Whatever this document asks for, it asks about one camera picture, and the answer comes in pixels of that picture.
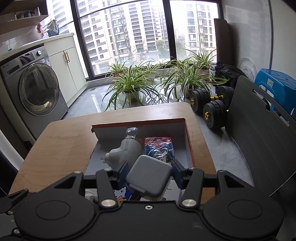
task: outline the plastic bag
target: plastic bag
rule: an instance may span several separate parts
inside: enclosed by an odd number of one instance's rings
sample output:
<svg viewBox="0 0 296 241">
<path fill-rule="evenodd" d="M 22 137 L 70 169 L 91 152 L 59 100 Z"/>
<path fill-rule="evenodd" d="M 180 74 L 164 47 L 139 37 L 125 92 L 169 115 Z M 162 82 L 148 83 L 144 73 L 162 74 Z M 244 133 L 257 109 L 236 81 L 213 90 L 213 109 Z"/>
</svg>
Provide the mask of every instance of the plastic bag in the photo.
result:
<svg viewBox="0 0 296 241">
<path fill-rule="evenodd" d="M 174 149 L 170 137 L 145 138 L 145 154 L 171 164 L 174 160 Z"/>
</svg>

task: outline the dumbbell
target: dumbbell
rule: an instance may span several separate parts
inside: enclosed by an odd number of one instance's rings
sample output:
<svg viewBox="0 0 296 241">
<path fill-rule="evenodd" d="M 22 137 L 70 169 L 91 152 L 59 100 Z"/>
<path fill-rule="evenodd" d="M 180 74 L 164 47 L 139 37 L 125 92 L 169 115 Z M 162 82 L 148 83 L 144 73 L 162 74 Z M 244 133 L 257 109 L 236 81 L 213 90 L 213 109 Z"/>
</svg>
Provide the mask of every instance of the dumbbell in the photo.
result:
<svg viewBox="0 0 296 241">
<path fill-rule="evenodd" d="M 234 89 L 228 86 L 220 86 L 217 91 L 218 96 L 210 97 L 207 89 L 202 88 L 190 93 L 190 105 L 194 112 L 200 113 L 205 104 L 211 101 L 221 100 L 229 108 Z"/>
<path fill-rule="evenodd" d="M 228 108 L 226 108 L 221 100 L 207 103 L 203 108 L 205 123 L 210 129 L 217 129 L 225 126 L 227 113 Z"/>
</svg>

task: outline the cabinet handle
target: cabinet handle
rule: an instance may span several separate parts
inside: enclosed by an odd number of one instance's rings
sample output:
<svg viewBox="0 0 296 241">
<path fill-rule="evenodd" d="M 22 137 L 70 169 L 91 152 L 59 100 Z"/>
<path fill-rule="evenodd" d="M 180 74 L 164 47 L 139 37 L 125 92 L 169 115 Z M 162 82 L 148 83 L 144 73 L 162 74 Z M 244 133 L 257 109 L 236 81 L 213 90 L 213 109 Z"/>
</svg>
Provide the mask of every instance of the cabinet handle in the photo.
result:
<svg viewBox="0 0 296 241">
<path fill-rule="evenodd" d="M 68 62 L 70 62 L 70 59 L 69 59 L 69 55 L 68 55 L 68 52 L 66 52 L 66 55 L 67 55 L 67 57 L 68 57 Z"/>
<path fill-rule="evenodd" d="M 67 57 L 66 57 L 66 53 L 64 52 L 64 60 L 66 63 L 68 63 Z"/>
</svg>

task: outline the stool label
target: stool label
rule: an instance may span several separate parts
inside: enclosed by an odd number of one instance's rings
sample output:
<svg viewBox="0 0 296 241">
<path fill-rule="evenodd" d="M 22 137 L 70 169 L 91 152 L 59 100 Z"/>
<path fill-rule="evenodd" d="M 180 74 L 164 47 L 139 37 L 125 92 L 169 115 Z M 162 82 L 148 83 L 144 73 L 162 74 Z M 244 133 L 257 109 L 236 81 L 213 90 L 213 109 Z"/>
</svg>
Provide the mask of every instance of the stool label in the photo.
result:
<svg viewBox="0 0 296 241">
<path fill-rule="evenodd" d="M 272 88 L 274 82 L 271 79 L 268 79 L 267 84 Z"/>
</svg>

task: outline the wooden table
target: wooden table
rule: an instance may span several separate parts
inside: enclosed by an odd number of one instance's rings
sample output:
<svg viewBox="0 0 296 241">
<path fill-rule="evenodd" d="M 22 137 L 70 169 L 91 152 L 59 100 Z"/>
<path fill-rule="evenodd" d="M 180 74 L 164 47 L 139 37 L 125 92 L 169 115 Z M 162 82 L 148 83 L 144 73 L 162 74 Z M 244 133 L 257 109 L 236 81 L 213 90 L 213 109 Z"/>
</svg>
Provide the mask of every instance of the wooden table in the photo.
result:
<svg viewBox="0 0 296 241">
<path fill-rule="evenodd" d="M 129 121 L 185 118 L 195 166 L 205 173 L 216 173 L 209 149 L 188 103 L 149 105 L 85 115 L 50 123 L 42 132 L 10 189 L 14 193 L 24 188 L 40 191 L 67 174 L 85 172 L 97 143 L 91 125 Z M 214 195 L 213 188 L 205 188 L 202 201 Z"/>
</svg>

